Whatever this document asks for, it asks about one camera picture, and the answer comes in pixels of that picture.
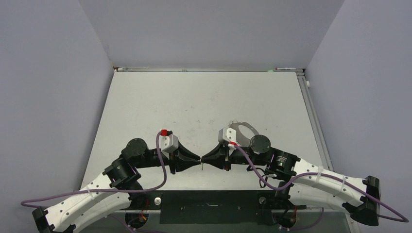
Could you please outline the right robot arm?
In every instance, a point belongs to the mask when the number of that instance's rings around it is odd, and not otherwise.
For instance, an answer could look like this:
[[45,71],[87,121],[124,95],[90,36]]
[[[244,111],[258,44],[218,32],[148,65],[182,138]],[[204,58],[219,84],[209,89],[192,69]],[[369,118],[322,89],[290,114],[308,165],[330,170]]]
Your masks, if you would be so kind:
[[255,135],[241,147],[232,136],[222,136],[203,163],[229,170],[247,165],[258,179],[274,190],[275,203],[318,205],[349,214],[356,222],[379,225],[380,183],[373,176],[354,178],[316,166],[294,154],[273,148],[268,137]]

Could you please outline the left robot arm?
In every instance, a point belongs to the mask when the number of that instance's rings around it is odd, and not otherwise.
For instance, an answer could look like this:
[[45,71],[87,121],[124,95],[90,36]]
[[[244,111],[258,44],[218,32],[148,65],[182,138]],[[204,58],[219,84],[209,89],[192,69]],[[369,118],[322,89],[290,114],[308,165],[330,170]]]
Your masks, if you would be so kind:
[[[107,168],[81,190],[66,193],[66,199],[50,207],[38,206],[32,212],[40,233],[74,233],[117,210],[143,206],[146,194],[162,188],[171,173],[184,171],[201,163],[200,156],[186,149],[178,138],[168,133],[150,149],[141,138],[131,139]],[[161,167],[163,180],[157,186],[143,188],[138,169]]]

